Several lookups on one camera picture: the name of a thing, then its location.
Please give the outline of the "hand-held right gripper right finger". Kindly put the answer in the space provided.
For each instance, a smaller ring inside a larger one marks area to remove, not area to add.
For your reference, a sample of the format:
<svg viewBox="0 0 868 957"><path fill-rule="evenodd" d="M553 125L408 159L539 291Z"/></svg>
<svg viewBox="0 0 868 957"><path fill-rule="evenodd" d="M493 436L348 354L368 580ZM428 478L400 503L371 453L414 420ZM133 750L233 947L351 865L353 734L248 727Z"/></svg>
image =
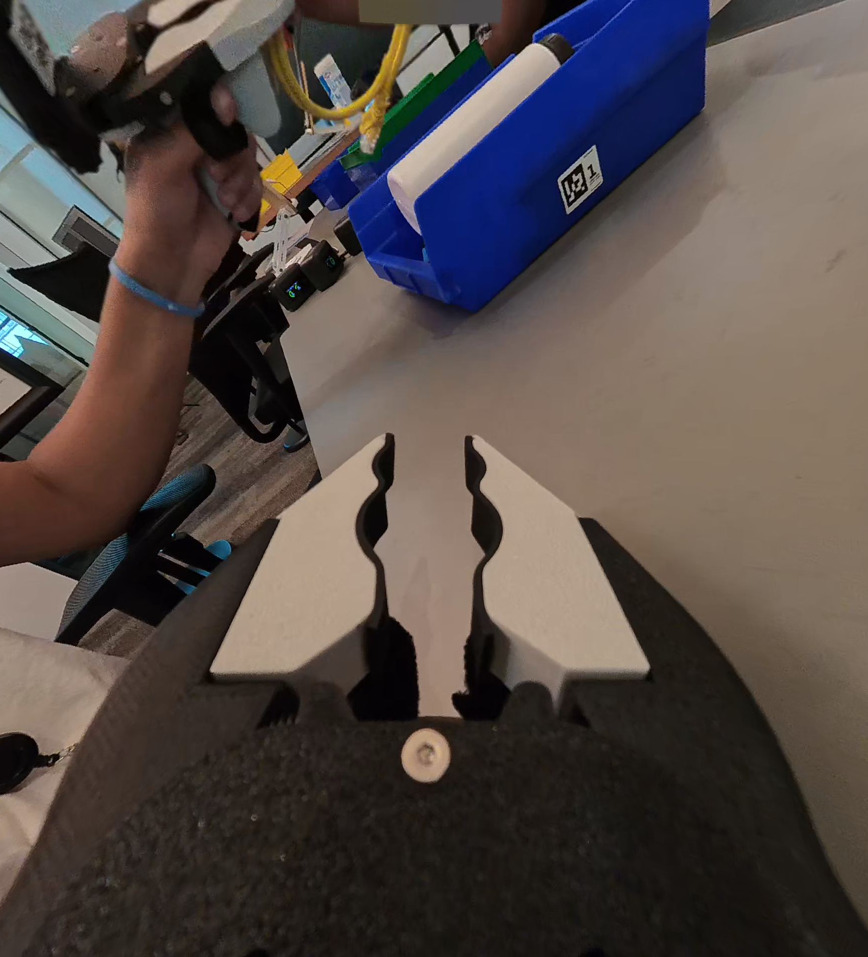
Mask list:
<svg viewBox="0 0 868 957"><path fill-rule="evenodd" d="M494 721L514 689L537 684L560 708L585 681L643 681L650 665L580 517L483 437L464 437L472 578L466 721Z"/></svg>

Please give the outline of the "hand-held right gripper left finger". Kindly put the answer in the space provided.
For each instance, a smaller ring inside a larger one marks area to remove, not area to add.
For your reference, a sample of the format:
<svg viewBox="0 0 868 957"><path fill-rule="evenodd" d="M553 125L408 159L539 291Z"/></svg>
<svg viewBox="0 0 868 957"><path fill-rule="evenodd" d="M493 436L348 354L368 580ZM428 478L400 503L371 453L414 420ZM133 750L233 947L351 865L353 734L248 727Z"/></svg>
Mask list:
<svg viewBox="0 0 868 957"><path fill-rule="evenodd" d="M360 721L416 719L416 649L390 615L376 550L395 450L390 433L372 439L278 517L213 679L330 683Z"/></svg>

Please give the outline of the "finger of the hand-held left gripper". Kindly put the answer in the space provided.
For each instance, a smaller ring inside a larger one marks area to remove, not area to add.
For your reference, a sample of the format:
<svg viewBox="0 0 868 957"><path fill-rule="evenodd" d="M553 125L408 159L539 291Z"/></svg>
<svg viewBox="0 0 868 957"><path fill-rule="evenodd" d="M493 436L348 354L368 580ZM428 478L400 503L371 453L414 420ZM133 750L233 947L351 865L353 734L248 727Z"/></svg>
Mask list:
<svg viewBox="0 0 868 957"><path fill-rule="evenodd" d="M179 25L149 25L155 37L145 55L149 74L205 46L223 71L234 71L279 30L295 12L294 1L241 1L224 21L205 14Z"/></svg>
<svg viewBox="0 0 868 957"><path fill-rule="evenodd" d="M147 8L149 25L179 25L192 22L205 14L221 19L229 17L241 1L157 1Z"/></svg>

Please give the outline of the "person's left forearm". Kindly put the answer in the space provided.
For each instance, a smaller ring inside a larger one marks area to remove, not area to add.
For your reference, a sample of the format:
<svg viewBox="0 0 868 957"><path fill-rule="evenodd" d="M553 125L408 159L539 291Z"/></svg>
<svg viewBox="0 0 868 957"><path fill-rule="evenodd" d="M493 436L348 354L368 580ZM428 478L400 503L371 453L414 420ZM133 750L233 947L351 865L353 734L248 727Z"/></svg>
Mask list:
<svg viewBox="0 0 868 957"><path fill-rule="evenodd" d="M165 472L194 319L110 280L92 364L24 461L0 461L0 568L107 544Z"/></svg>

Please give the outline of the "person's left hand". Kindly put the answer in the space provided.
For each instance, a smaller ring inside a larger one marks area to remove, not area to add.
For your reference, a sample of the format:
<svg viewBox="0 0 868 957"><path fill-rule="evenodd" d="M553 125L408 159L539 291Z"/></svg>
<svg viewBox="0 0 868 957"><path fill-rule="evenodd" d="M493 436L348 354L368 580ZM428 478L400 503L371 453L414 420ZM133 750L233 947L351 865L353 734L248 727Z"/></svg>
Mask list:
<svg viewBox="0 0 868 957"><path fill-rule="evenodd" d="M145 286L196 305L240 227L260 212L252 135L215 160L181 122L135 137L126 156L126 216L117 264Z"/></svg>

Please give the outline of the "white blue container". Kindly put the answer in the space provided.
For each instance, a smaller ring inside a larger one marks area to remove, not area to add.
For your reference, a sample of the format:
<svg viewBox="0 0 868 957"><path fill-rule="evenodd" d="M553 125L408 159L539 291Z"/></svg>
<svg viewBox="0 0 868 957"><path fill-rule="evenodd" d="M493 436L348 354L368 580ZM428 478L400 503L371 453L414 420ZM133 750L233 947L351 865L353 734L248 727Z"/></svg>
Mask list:
<svg viewBox="0 0 868 957"><path fill-rule="evenodd" d="M324 54L313 67L313 72L329 98L333 111L344 110L354 102L351 87L332 54Z"/></svg>

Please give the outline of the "white bottle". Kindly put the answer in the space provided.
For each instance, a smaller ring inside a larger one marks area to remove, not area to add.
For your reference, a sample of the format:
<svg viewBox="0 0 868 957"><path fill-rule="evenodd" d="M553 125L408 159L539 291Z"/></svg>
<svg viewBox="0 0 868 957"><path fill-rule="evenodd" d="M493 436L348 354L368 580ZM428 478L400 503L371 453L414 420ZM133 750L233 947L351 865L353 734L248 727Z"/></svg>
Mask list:
<svg viewBox="0 0 868 957"><path fill-rule="evenodd" d="M494 70L427 137L388 172L392 198L418 234L419 197L461 161L512 111L574 55L571 43L549 33Z"/></svg>

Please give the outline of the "blue wristband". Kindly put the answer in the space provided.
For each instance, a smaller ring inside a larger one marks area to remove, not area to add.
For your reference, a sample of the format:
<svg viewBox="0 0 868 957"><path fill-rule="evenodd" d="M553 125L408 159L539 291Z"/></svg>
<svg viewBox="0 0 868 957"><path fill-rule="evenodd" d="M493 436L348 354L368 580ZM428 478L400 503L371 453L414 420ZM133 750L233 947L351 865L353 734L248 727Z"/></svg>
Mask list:
<svg viewBox="0 0 868 957"><path fill-rule="evenodd" d="M172 300L126 273L114 259L111 259L108 263L108 272L110 277L123 289L154 309L190 320L199 319L204 313L205 303L203 301L199 301L196 305L185 305Z"/></svg>

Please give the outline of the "black office chair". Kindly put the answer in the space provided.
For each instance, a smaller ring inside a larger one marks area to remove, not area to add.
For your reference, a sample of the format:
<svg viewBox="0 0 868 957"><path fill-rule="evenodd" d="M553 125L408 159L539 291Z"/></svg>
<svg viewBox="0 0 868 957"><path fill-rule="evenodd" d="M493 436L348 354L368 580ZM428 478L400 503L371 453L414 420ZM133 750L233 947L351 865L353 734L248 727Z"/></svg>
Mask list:
<svg viewBox="0 0 868 957"><path fill-rule="evenodd" d="M263 269L274 244L243 253L234 244L206 287L196 322L189 371L252 441L281 441L289 454L309 442L281 337L289 328L274 296L275 277Z"/></svg>

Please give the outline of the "black badge reel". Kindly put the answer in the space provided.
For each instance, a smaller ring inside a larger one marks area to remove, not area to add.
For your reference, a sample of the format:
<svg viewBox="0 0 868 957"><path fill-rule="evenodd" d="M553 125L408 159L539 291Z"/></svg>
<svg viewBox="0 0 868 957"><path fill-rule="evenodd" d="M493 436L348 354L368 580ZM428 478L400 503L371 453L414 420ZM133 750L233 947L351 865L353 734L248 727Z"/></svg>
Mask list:
<svg viewBox="0 0 868 957"><path fill-rule="evenodd" d="M44 752L31 735L0 734L0 796L17 790L32 772L48 770L69 758L77 745Z"/></svg>

